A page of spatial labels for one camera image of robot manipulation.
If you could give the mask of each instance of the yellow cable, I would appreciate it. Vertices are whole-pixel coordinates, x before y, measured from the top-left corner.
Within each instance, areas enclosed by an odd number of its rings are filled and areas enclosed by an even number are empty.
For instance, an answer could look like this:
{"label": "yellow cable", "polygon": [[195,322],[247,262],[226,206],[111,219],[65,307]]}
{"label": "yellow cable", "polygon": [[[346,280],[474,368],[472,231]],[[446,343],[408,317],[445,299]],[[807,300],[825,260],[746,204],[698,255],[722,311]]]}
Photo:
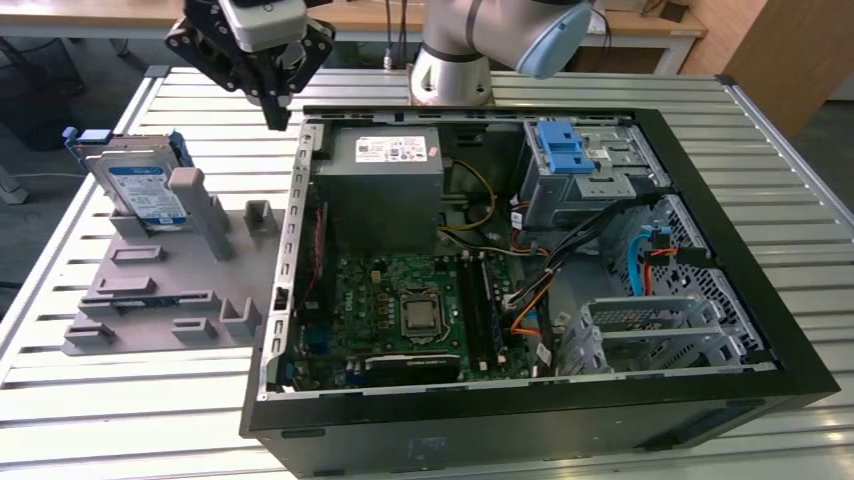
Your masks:
{"label": "yellow cable", "polygon": [[484,178],[484,175],[481,175],[481,173],[474,169],[474,167],[469,165],[466,162],[464,162],[462,160],[454,160],[454,163],[458,163],[466,170],[469,170],[469,173],[472,173],[476,176],[476,178],[481,181],[481,183],[486,187],[488,192],[490,192],[490,211],[486,214],[486,217],[484,217],[476,223],[470,223],[466,225],[448,225],[445,227],[440,227],[440,230],[444,230],[446,232],[449,231],[458,232],[461,230],[472,230],[473,228],[478,228],[481,225],[484,225],[486,222],[490,221],[490,218],[493,218],[493,213],[496,212],[496,193],[493,192],[493,187],[490,186],[490,182],[486,181],[486,178]]}

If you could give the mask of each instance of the floor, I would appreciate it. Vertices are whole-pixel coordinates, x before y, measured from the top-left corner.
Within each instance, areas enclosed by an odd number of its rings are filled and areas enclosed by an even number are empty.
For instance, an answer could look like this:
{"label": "floor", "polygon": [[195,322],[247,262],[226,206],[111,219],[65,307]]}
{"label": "floor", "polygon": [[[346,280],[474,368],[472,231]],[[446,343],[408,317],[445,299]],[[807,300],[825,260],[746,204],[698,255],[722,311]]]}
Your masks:
{"label": "floor", "polygon": [[[87,85],[73,100],[82,123],[93,128],[115,125],[139,85],[146,65],[183,64],[157,41],[134,41],[131,61],[114,53],[107,40],[67,44]],[[849,208],[854,208],[854,102],[831,102],[796,139],[795,146],[811,161]],[[0,164],[13,175],[61,173],[82,175],[65,151],[30,152],[0,125]],[[31,193],[25,205],[0,204],[0,282],[23,282],[83,181],[75,176],[22,177]],[[0,288],[0,314],[15,291]]]}

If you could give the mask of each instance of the power cord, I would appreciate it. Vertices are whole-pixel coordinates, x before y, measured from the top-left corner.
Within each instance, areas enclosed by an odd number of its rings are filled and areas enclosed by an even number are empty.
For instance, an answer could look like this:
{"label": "power cord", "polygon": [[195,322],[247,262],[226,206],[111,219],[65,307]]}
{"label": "power cord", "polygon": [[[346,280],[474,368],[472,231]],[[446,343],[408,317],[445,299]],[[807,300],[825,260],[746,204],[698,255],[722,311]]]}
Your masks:
{"label": "power cord", "polygon": [[409,42],[409,32],[406,25],[406,11],[410,4],[410,0],[401,0],[401,30],[398,32],[398,63],[401,68],[406,68],[408,61],[408,42]]}
{"label": "power cord", "polygon": [[612,23],[609,22],[609,17],[596,9],[592,9],[593,13],[600,15],[602,21],[605,22],[605,41],[602,42],[602,53],[600,54],[600,62],[597,63],[597,68],[594,68],[594,72],[600,71],[600,67],[608,61],[612,55],[612,47],[614,45],[614,35],[612,34]]}
{"label": "power cord", "polygon": [[394,60],[392,58],[392,48],[393,48],[393,42],[392,42],[392,2],[389,0],[386,0],[386,34],[388,34],[388,39],[386,39],[386,56],[384,57],[384,68],[386,70],[392,70],[396,68],[394,65]]}

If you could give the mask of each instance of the metal table frame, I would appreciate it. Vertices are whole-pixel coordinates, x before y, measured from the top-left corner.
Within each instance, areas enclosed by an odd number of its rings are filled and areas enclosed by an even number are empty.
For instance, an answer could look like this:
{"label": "metal table frame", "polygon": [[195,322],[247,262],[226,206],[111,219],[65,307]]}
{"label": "metal table frame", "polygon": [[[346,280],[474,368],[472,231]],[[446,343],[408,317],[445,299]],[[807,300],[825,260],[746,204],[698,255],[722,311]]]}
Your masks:
{"label": "metal table frame", "polygon": [[[854,216],[737,86],[709,77],[494,76],[500,104],[658,108],[843,392],[692,450],[500,464],[408,478],[827,479],[854,476]],[[294,107],[401,105],[406,77],[323,70]],[[301,121],[297,113],[291,120]],[[283,204],[297,130],[271,132],[241,95],[195,70],[145,79],[117,130],[178,128],[229,208]],[[0,478],[283,478],[238,436],[250,349],[66,357],[59,351],[109,244],[109,199],[90,176],[0,323]]]}

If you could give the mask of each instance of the label sticker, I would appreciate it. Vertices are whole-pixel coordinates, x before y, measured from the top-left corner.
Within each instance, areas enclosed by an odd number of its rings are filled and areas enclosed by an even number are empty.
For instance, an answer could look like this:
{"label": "label sticker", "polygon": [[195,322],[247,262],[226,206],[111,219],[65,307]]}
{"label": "label sticker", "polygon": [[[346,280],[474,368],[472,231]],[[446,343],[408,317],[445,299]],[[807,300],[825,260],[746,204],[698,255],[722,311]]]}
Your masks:
{"label": "label sticker", "polygon": [[608,160],[612,158],[612,155],[609,155],[608,148],[604,148],[602,150],[588,150],[588,158],[592,160]]}
{"label": "label sticker", "polygon": [[542,343],[537,346],[537,356],[546,365],[552,366],[552,350]]}
{"label": "label sticker", "polygon": [[520,212],[510,213],[510,224],[517,230],[522,230],[522,214]]}
{"label": "label sticker", "polygon": [[179,225],[187,222],[182,202],[167,188],[170,179],[163,168],[113,167],[110,173],[122,198],[146,223]]}
{"label": "label sticker", "polygon": [[361,137],[357,140],[358,163],[426,161],[428,139],[425,137]]}

